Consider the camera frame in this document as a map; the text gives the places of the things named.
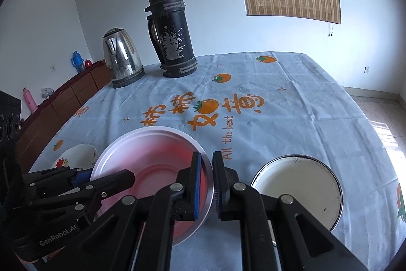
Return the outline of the blue persimmon print tablecloth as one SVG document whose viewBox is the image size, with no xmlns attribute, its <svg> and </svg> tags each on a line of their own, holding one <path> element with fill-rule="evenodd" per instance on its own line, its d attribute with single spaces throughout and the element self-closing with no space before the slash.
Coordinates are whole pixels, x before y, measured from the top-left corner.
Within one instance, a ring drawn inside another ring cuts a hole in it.
<svg viewBox="0 0 406 271">
<path fill-rule="evenodd" d="M 357 103 L 305 54 L 202 56 L 197 70 L 170 79 L 158 65 L 126 87 L 107 85 L 62 126 L 32 166 L 51 167 L 75 145 L 105 150 L 139 128 L 183 131 L 245 183 L 276 157 L 308 155 L 329 166 L 343 188 L 334 230 L 369 270 L 383 270 L 405 240 L 398 176 Z"/>
</svg>

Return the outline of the stainless steel electric kettle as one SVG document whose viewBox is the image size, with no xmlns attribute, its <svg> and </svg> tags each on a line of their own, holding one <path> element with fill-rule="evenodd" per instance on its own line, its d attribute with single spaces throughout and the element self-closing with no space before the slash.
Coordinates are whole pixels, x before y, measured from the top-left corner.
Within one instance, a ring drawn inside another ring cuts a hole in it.
<svg viewBox="0 0 406 271">
<path fill-rule="evenodd" d="M 115 27 L 106 32 L 103 51 L 113 88 L 128 86 L 145 75 L 140 56 L 124 29 Z"/>
</svg>

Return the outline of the red plastic bowl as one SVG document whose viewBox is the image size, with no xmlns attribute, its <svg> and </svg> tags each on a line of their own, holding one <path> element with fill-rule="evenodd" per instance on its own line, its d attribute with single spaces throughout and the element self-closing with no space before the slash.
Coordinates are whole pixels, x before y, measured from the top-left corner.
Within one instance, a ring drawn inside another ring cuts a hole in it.
<svg viewBox="0 0 406 271">
<path fill-rule="evenodd" d="M 202 155 L 199 219 L 176 222 L 173 245 L 181 244 L 206 221 L 213 202 L 214 184 L 211 162 L 204 149 L 191 136 L 177 129 L 166 126 L 136 129 L 122 135 L 103 151 L 93 168 L 91 180 L 123 169 L 131 171 L 136 180 L 131 188 L 104 199 L 96 217 L 123 196 L 133 195 L 140 199 L 173 184 L 178 171 L 191 165 L 195 151 Z"/>
</svg>

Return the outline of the black thermos flask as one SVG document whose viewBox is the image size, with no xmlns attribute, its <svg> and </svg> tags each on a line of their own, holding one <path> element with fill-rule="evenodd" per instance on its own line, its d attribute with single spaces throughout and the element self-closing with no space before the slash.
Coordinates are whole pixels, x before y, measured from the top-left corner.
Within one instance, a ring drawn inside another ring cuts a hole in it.
<svg viewBox="0 0 406 271">
<path fill-rule="evenodd" d="M 184 0 L 149 0 L 146 12 L 149 36 L 167 78 L 188 76 L 197 69 L 197 60 L 185 16 Z"/>
</svg>

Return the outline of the red flower white plate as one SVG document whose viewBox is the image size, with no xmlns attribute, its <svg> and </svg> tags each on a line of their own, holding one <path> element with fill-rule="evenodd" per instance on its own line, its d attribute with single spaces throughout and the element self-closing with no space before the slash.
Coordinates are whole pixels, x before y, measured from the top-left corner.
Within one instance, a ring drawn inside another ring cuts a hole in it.
<svg viewBox="0 0 406 271">
<path fill-rule="evenodd" d="M 52 168 L 70 167 L 87 170 L 93 168 L 99 158 L 99 153 L 92 145 L 76 145 L 63 152 L 53 163 Z"/>
</svg>

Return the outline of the crumpled plastic bag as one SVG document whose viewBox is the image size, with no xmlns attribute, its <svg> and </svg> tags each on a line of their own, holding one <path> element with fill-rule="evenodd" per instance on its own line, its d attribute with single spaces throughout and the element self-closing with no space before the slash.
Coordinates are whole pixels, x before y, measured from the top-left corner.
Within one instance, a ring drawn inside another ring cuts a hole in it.
<svg viewBox="0 0 406 271">
<path fill-rule="evenodd" d="M 54 90 L 52 88 L 41 88 L 40 95 L 42 99 L 48 99 L 54 94 Z"/>
</svg>

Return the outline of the small red jar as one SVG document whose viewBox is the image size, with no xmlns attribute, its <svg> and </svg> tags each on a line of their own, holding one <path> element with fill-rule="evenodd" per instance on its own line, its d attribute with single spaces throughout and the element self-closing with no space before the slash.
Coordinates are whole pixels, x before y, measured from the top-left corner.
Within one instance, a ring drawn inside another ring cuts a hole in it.
<svg viewBox="0 0 406 271">
<path fill-rule="evenodd" d="M 91 60 L 86 60 L 86 61 L 85 61 L 85 67 L 86 67 L 86 68 L 89 68 L 89 67 L 91 67 L 91 66 L 92 66 Z"/>
</svg>

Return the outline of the pink thermos bottle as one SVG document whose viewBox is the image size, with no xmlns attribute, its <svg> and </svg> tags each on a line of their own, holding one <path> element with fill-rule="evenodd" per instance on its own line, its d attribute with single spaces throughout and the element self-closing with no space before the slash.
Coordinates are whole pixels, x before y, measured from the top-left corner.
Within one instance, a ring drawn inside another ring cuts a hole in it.
<svg viewBox="0 0 406 271">
<path fill-rule="evenodd" d="M 30 110 L 30 113 L 33 114 L 38 109 L 38 106 L 32 97 L 32 94 L 26 87 L 23 88 L 23 98 L 28 109 Z"/>
</svg>

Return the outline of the dark wooden sideboard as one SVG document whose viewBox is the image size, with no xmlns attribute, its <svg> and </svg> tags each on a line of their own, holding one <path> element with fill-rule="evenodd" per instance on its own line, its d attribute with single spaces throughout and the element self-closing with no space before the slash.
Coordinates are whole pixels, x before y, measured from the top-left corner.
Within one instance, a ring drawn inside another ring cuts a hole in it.
<svg viewBox="0 0 406 271">
<path fill-rule="evenodd" d="M 28 173 L 47 144 L 82 106 L 110 82 L 103 60 L 93 63 L 61 85 L 21 125 L 16 143 L 17 160 L 23 173 Z"/>
</svg>

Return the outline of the blue water jug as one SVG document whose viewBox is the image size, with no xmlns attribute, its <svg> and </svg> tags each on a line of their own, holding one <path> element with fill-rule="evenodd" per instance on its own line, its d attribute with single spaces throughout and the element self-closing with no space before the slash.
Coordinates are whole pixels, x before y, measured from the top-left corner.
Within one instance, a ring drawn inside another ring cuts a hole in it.
<svg viewBox="0 0 406 271">
<path fill-rule="evenodd" d="M 73 52 L 71 63 L 79 74 L 85 71 L 84 60 L 77 51 Z"/>
</svg>

